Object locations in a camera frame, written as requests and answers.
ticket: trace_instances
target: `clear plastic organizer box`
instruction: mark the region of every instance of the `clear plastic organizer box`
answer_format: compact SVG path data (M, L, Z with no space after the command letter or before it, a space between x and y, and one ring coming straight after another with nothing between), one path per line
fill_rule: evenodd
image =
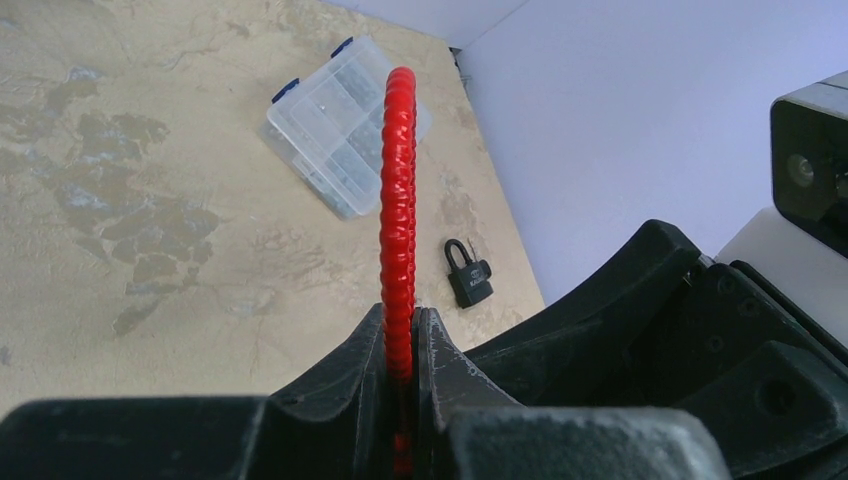
M339 218L349 219L380 200L383 101L394 66L369 37L340 49L278 94L260 135ZM421 102L417 112L420 142L433 118Z

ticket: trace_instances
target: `white backdrop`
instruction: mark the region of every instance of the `white backdrop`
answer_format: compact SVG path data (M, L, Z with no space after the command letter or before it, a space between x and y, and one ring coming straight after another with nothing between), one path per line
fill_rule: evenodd
M769 107L848 70L848 2L530 0L459 60L551 303L648 218L716 254L771 203Z
M464 48L527 0L323 0Z

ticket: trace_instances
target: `black padlock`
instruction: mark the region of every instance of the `black padlock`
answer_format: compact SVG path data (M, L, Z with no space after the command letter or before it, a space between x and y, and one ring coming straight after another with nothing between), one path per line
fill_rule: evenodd
M456 265L456 260L454 260L451 252L453 247L456 247L462 254L462 259L465 261L465 266L462 268ZM450 280L453 293L456 295L456 303L461 308L477 305L494 292L492 284L489 283L489 278L492 276L489 262L485 260L472 262L471 257L468 256L468 250L465 249L462 242L455 238L445 242L445 257L447 257L451 269L448 280Z

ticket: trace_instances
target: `beige textured surface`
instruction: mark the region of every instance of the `beige textured surface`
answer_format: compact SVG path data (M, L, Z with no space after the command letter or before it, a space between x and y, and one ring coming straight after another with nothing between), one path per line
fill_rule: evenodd
M270 392L379 301L378 218L337 220L256 134L350 35L418 74L418 295L456 343L542 307L437 39L316 1L0 1L0 412L43 396ZM441 245L495 295L460 312Z

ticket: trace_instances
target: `black device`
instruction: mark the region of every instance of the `black device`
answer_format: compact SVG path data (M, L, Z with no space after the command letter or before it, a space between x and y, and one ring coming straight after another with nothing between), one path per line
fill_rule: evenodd
M453 256L453 250L459 250L465 266L459 267ZM485 260L472 260L468 255L465 245L459 240L451 238L445 242L445 258L448 260L450 281L453 293L456 295L456 303L461 308L468 308L482 302L494 292L489 278L492 277L492 269L489 262Z
M791 227L781 237L803 236L790 245L845 255L848 83L816 85L772 108L788 221L775 215ZM812 298L839 317L848 262L830 250L819 265L833 268L832 296ZM846 337L799 308L816 306L809 295L793 301L758 265L719 260L648 220L573 291L465 352L435 309L417 308L402 395L377 304L270 396L31 402L0 423L0 477L391 478L404 423L415 479L848 478ZM464 278L460 292L480 285Z
M848 72L777 99L771 129L775 206L848 258Z

